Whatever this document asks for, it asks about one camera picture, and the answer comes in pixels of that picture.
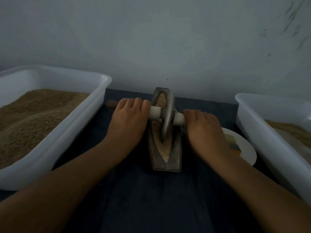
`forearm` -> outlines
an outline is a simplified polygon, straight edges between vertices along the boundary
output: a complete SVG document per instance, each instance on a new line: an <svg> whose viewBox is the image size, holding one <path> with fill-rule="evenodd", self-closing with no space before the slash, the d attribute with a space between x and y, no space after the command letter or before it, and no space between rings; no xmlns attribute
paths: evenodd
<svg viewBox="0 0 311 233"><path fill-rule="evenodd" d="M111 141L57 168L0 203L0 232L60 232L78 204L122 159Z"/></svg>
<svg viewBox="0 0 311 233"><path fill-rule="evenodd" d="M235 154L206 154L208 163L240 196L266 232L309 232L311 209Z"/></svg>

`brown grain pile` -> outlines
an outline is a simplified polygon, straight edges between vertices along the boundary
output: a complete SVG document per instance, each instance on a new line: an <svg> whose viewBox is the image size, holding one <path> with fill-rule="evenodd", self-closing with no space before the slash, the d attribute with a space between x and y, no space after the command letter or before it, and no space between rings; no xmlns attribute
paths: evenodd
<svg viewBox="0 0 311 233"><path fill-rule="evenodd" d="M0 108L0 169L27 155L88 95L33 90Z"/></svg>
<svg viewBox="0 0 311 233"><path fill-rule="evenodd" d="M165 105L165 102L166 102L165 95L164 93L161 93L156 106L163 108ZM160 155L162 156L162 158L164 159L164 161L167 163L169 160L169 154L171 153L171 148L172 148L173 130L171 126L171 128L169 129L162 143L161 137L160 137L160 127L161 127L161 123L157 121L151 122L152 134L153 134L153 139L155 141L156 147L158 148L158 151Z"/></svg>
<svg viewBox="0 0 311 233"><path fill-rule="evenodd" d="M273 128L277 128L291 134L305 146L311 148L311 133L301 128L300 126L290 123L278 123L270 120L266 120L266 122Z"/></svg>

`wall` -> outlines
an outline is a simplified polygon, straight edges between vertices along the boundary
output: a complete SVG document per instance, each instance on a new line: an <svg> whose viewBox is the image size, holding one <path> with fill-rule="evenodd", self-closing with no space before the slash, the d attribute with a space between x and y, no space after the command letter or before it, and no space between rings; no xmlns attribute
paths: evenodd
<svg viewBox="0 0 311 233"><path fill-rule="evenodd" d="M0 0L0 70L109 74L110 88L311 99L311 0Z"/></svg>

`dark blue tablecloth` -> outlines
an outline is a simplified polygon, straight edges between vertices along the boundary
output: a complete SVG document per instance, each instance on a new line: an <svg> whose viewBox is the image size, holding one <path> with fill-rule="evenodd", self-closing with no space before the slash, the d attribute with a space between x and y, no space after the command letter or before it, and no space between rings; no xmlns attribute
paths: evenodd
<svg viewBox="0 0 311 233"><path fill-rule="evenodd" d="M150 94L107 89L109 99L151 99ZM175 98L178 111L200 109L239 133L237 105ZM56 163L57 168L98 144L113 110L102 106ZM255 168L275 180L258 157ZM0 191L0 200L14 192ZM181 173L151 169L146 135L137 148L85 197L64 232L261 232L235 192L183 144Z"/></svg>

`left hand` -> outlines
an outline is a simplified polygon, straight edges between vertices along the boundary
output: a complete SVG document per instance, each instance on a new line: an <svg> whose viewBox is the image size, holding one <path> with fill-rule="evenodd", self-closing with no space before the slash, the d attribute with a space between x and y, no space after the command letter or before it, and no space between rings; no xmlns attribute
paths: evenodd
<svg viewBox="0 0 311 233"><path fill-rule="evenodd" d="M141 141L150 113L150 101L123 98L117 105L104 140L128 155Z"/></svg>

